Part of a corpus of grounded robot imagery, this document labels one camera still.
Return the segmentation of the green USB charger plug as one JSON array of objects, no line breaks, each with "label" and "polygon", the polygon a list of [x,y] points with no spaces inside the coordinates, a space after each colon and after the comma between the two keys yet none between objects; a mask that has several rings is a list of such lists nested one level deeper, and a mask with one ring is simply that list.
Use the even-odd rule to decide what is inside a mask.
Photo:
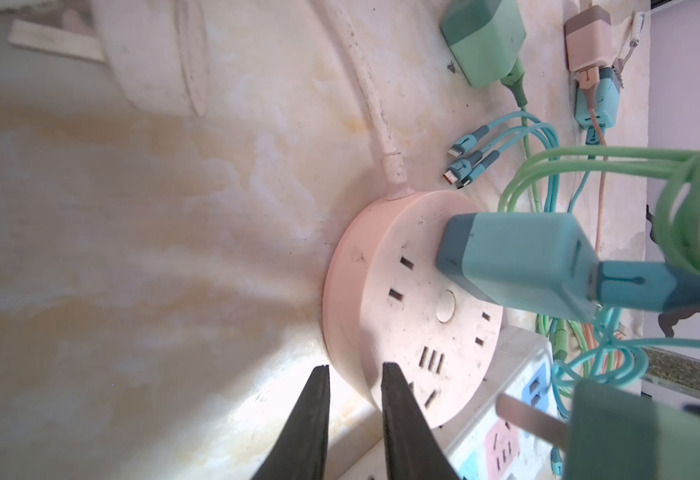
[{"label": "green USB charger plug", "polygon": [[565,479],[700,479],[700,405],[671,408],[586,380],[567,422],[506,394],[496,411],[559,448]]}]

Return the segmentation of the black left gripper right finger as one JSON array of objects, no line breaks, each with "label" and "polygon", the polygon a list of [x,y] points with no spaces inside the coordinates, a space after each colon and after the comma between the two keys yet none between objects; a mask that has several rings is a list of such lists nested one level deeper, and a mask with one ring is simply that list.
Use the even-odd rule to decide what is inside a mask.
[{"label": "black left gripper right finger", "polygon": [[385,362],[382,405],[388,479],[458,479],[397,363]]}]

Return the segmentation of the light green charger plug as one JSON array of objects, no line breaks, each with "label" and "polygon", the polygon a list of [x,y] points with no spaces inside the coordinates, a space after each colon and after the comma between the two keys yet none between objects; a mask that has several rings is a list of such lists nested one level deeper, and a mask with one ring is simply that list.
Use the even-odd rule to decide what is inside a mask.
[{"label": "light green charger plug", "polygon": [[520,60],[527,38],[516,0],[459,0],[440,22],[443,37],[473,88],[494,82],[508,88],[519,108],[528,105]]}]

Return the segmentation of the pink USB charger plug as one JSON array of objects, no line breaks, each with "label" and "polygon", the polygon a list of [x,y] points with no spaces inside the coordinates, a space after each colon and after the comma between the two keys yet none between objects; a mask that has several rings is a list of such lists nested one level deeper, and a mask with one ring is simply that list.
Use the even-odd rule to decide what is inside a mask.
[{"label": "pink USB charger plug", "polygon": [[611,14],[594,5],[564,24],[567,67],[578,77],[579,87],[589,90],[600,82],[600,68],[613,61]]}]

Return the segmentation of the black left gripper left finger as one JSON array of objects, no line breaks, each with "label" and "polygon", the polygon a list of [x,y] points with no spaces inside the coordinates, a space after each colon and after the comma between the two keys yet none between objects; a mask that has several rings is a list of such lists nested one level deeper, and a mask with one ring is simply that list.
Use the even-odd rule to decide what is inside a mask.
[{"label": "black left gripper left finger", "polygon": [[257,479],[323,479],[329,443],[330,369],[311,372]]}]

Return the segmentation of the teal USB charger plug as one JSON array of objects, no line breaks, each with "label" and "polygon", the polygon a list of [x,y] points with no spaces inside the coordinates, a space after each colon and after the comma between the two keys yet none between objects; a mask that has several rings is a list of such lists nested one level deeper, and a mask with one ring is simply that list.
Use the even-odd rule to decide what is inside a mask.
[{"label": "teal USB charger plug", "polygon": [[700,307],[699,274],[662,262],[602,260],[567,213],[456,215],[437,267],[480,300],[581,323],[603,307]]}]

